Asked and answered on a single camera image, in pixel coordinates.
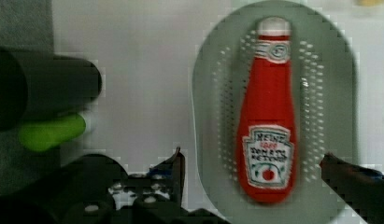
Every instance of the bottle label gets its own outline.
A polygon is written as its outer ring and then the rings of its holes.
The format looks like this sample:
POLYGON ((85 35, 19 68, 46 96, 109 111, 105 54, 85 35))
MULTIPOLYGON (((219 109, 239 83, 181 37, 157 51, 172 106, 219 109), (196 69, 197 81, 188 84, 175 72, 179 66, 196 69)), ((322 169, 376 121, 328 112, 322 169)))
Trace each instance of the bottle label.
POLYGON ((291 132, 278 125, 249 127, 243 137, 249 184, 262 189, 285 189, 291 176, 291 132))
POLYGON ((289 41, 259 40, 255 57, 264 58, 271 63, 285 63, 290 59, 289 41))

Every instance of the gray oval tray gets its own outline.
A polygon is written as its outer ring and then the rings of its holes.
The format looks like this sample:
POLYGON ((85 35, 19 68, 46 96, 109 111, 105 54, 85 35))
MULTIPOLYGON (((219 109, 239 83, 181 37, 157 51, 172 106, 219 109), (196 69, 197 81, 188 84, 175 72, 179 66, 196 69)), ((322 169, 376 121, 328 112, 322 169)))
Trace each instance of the gray oval tray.
POLYGON ((345 203, 320 179, 327 151, 358 163, 356 70, 346 39, 318 12, 286 1, 242 7, 220 22, 200 49, 192 100, 198 172, 208 198, 233 223, 328 223, 345 203), (257 24, 279 16, 292 24, 292 97, 299 162, 286 202, 262 205, 237 182, 235 134, 248 84, 257 24))

